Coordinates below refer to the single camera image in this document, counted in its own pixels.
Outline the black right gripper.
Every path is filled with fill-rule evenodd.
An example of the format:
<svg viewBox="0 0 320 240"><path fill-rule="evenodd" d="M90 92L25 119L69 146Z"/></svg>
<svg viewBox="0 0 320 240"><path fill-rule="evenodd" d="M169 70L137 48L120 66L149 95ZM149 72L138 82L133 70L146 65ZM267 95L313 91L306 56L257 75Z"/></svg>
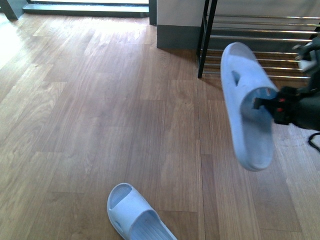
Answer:
<svg viewBox="0 0 320 240"><path fill-rule="evenodd" d="M307 130L320 129L320 38L315 37L306 45L296 45L298 66L310 76L306 87L282 87L276 100L280 106L272 113L274 122L280 125L294 124ZM273 108L275 101L256 97L253 108Z"/></svg>

